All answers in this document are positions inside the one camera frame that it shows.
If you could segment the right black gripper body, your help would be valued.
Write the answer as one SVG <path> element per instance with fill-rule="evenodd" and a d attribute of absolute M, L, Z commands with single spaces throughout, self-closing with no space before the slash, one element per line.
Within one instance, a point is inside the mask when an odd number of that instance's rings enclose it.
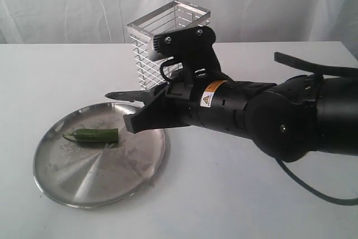
<path fill-rule="evenodd" d="M 201 78 L 161 85 L 161 127 L 201 126 Z"/>

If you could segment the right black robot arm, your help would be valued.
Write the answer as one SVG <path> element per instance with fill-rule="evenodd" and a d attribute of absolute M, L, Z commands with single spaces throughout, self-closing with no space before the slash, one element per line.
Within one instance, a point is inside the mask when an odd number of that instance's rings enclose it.
<path fill-rule="evenodd" d="M 294 162 L 308 152 L 357 155 L 357 70 L 329 68 L 281 84 L 234 81 L 223 73 L 176 78 L 124 117 L 131 133 L 199 126 L 248 138 Z"/>

